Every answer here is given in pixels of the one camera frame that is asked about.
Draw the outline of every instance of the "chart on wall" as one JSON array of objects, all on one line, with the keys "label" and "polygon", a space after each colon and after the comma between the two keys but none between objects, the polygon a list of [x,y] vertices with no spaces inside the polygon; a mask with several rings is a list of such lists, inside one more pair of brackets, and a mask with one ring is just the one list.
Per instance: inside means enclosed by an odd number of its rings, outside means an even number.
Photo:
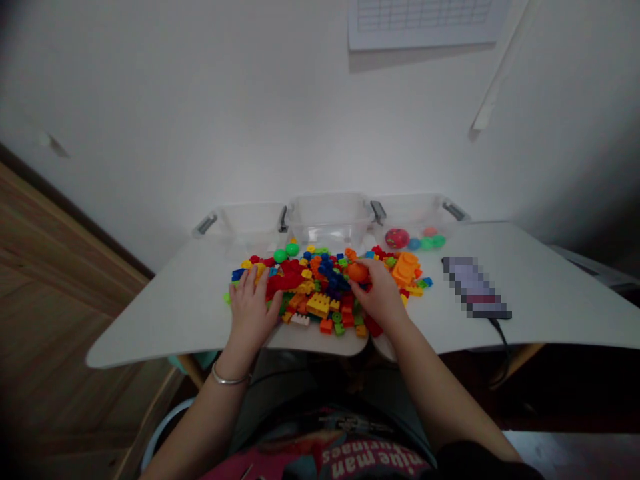
[{"label": "chart on wall", "polygon": [[511,0],[349,0],[350,50],[498,40]]}]

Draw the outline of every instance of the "white table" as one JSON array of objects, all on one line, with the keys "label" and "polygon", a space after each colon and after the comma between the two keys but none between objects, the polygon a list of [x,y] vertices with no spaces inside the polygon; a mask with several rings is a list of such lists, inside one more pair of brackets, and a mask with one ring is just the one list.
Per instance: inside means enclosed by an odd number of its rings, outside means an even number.
[{"label": "white table", "polygon": [[[375,244],[367,236],[365,246]],[[238,268],[216,236],[192,239],[120,314],[89,350],[90,367],[107,368],[224,347],[231,314],[223,294]],[[500,345],[488,321],[467,318],[444,278],[441,258],[476,257],[513,319],[502,321],[510,344],[584,343],[640,349],[640,309],[510,223],[460,227],[442,250],[418,252],[434,285],[408,312],[438,353]],[[355,355],[366,340],[281,325],[266,347]],[[393,352],[376,341],[384,356]]]}]

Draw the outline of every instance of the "hand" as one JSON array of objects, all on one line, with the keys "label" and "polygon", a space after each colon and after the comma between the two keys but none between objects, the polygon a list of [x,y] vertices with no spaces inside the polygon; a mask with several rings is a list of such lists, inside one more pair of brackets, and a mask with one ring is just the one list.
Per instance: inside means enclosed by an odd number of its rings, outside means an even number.
[{"label": "hand", "polygon": [[255,284],[257,267],[245,270],[237,287],[229,284],[231,296],[231,334],[216,364],[218,375],[235,379],[247,374],[254,357],[278,322],[282,291],[276,292],[269,309],[265,302],[269,272],[265,270]]},{"label": "hand", "polygon": [[365,311],[384,330],[410,321],[398,292],[398,284],[382,262],[374,259],[356,259],[356,262],[369,269],[373,284],[373,288],[367,293],[356,282],[349,280],[353,294]]}]

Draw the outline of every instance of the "clear plastic container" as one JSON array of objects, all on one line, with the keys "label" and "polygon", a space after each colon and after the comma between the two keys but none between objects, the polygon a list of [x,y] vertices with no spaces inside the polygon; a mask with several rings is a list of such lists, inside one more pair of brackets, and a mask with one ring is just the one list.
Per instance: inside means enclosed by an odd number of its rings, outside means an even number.
[{"label": "clear plastic container", "polygon": [[[442,235],[445,240],[449,240],[460,225],[471,221],[464,210],[440,193],[386,195],[377,197],[374,201],[382,206],[382,212],[378,212],[377,216],[380,218],[374,224],[373,234],[386,251],[412,249],[404,245],[407,234],[409,240],[417,239],[420,242],[425,236],[432,238],[434,235]],[[398,247],[390,245],[394,240]]]},{"label": "clear plastic container", "polygon": [[315,245],[339,253],[360,248],[373,218],[366,196],[339,192],[293,198],[285,222],[290,237],[295,237],[302,249]]},{"label": "clear plastic container", "polygon": [[286,235],[279,232],[284,203],[242,203],[222,205],[213,210],[217,220],[206,236],[219,235],[218,241],[227,245],[228,259],[242,262],[252,255],[273,256],[284,248]]}]

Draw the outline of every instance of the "silver bracelet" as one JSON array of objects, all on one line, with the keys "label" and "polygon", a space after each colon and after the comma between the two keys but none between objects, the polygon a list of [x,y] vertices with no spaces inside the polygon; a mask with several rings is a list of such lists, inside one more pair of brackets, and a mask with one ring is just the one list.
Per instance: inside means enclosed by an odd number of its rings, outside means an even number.
[{"label": "silver bracelet", "polygon": [[213,378],[216,381],[216,383],[219,383],[220,385],[238,385],[239,383],[242,383],[246,380],[251,381],[252,375],[250,373],[246,374],[244,377],[238,380],[226,380],[224,378],[221,378],[220,376],[218,376],[217,372],[215,371],[216,363],[218,362],[217,361],[213,362],[213,366],[211,367],[211,374],[213,375]]}]

